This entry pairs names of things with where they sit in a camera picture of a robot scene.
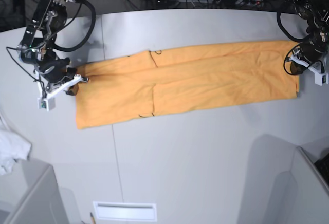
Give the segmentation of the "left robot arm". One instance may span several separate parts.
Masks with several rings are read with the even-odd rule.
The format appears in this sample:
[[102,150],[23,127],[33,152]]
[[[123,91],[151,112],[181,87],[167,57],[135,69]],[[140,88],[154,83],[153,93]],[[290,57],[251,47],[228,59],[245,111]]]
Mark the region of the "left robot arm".
[[327,82],[326,58],[328,55],[328,0],[289,0],[296,14],[307,21],[307,36],[299,39],[286,35],[297,46],[286,55],[284,62],[291,62],[290,75],[300,75],[310,70],[318,84]]

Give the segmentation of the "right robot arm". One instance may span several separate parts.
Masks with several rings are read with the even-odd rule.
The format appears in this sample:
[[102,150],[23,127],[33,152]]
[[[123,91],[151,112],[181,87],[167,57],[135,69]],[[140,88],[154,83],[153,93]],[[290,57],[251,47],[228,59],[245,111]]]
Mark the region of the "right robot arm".
[[[65,29],[67,21],[66,3],[85,5],[92,15],[91,25],[83,40],[74,47],[61,47],[56,44],[59,32]],[[76,69],[69,68],[69,58],[58,58],[56,51],[72,52],[81,48],[91,36],[96,23],[96,11],[87,0],[39,0],[31,22],[17,47],[20,60],[34,66],[41,86],[41,96],[45,98],[54,87],[71,82]]]

